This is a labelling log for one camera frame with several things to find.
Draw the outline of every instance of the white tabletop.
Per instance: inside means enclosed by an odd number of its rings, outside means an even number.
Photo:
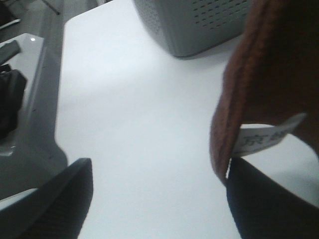
[[[92,158],[94,174],[80,239],[240,238],[208,153],[222,72],[238,41],[177,59],[149,37],[130,0],[66,24],[56,140],[69,162]],[[288,147],[316,163],[294,137],[280,145],[255,158]]]

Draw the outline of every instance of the gray plastic casing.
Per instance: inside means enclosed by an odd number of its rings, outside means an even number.
[[[172,55],[200,53],[243,31],[250,0],[134,0],[150,35]]]

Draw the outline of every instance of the fabric label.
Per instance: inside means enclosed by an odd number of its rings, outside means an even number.
[[[231,157],[257,153],[280,143],[306,117],[305,113],[292,116],[279,126],[241,128]]]

